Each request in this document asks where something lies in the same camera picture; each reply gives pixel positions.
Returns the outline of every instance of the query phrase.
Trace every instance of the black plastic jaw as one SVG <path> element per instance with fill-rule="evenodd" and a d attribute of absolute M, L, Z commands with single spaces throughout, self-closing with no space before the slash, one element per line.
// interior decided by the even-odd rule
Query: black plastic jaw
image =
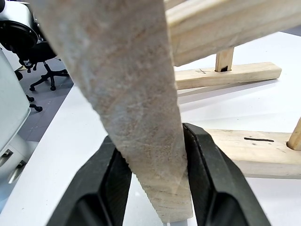
<path fill-rule="evenodd" d="M 198 226 L 270 226 L 238 167 L 202 128 L 183 124 Z M 76 173 L 47 226 L 122 226 L 132 173 L 109 137 Z"/>

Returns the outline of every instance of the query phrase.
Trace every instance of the white tabletop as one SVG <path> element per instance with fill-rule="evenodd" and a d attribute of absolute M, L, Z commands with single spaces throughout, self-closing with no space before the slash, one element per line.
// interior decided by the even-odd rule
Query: white tabletop
<path fill-rule="evenodd" d="M 211 129 L 292 132 L 301 116 L 300 52 L 301 38 L 285 33 L 237 47 L 233 64 L 271 61 L 283 69 L 280 79 L 179 91 L 182 121 Z M 209 56 L 176 70 L 214 64 L 215 56 Z M 73 87 L 25 167 L 0 215 L 0 225 L 45 225 L 76 171 L 105 136 L 99 116 Z M 273 226 L 300 225 L 301 180 L 250 178 L 248 182 Z M 124 226 L 138 225 L 162 223 L 134 177 Z M 195 220 L 188 225 L 195 226 Z"/>

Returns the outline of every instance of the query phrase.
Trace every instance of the chair base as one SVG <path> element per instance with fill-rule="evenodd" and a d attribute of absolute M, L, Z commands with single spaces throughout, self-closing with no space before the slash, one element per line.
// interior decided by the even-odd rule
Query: chair base
<path fill-rule="evenodd" d="M 69 77 L 69 74 L 68 74 L 66 69 L 54 72 L 54 71 L 50 70 L 49 66 L 45 62 L 43 62 L 43 63 L 44 63 L 44 66 L 47 70 L 47 74 L 42 75 L 40 80 L 38 80 L 37 82 L 31 84 L 30 88 L 29 88 L 30 91 L 35 91 L 36 90 L 35 86 L 45 82 L 49 78 L 51 80 L 50 90 L 54 91 L 54 90 L 56 90 L 54 76 Z"/>
<path fill-rule="evenodd" d="M 28 95 L 26 95 L 26 97 L 29 102 L 34 101 L 33 97 L 29 97 Z M 34 108 L 37 112 L 43 111 L 43 108 L 41 106 L 36 106 L 35 104 L 29 104 L 29 107 Z"/>

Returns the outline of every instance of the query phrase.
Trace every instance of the wood grain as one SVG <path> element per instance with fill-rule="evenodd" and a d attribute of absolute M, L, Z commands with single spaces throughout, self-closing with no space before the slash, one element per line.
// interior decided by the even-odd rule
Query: wood grain
<path fill-rule="evenodd" d="M 298 124 L 293 131 L 287 146 L 296 151 L 301 151 L 301 118 L 298 121 Z"/>
<path fill-rule="evenodd" d="M 215 71 L 226 72 L 232 69 L 234 47 L 222 50 L 216 54 Z"/>
<path fill-rule="evenodd" d="M 192 217 L 163 1 L 31 3 L 161 220 Z"/>
<path fill-rule="evenodd" d="M 173 8 L 183 2 L 185 2 L 186 0 L 164 0 L 164 4 L 165 4 L 165 10 L 168 10 L 170 8 Z"/>
<path fill-rule="evenodd" d="M 175 72 L 177 89 L 277 79 L 281 68 L 273 63 L 234 65 L 230 72 L 216 72 L 215 68 L 204 68 Z"/>
<path fill-rule="evenodd" d="M 299 0 L 189 0 L 166 12 L 181 66 L 300 24 Z"/>
<path fill-rule="evenodd" d="M 219 129 L 206 131 L 247 177 L 301 178 L 301 152 L 286 146 L 290 133 Z"/>

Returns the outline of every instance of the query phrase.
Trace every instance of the white machine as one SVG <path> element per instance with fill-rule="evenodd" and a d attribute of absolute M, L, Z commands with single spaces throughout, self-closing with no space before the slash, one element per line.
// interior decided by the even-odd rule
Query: white machine
<path fill-rule="evenodd" d="M 26 95 L 0 50 L 0 212 L 38 143 L 17 135 L 29 113 Z"/>

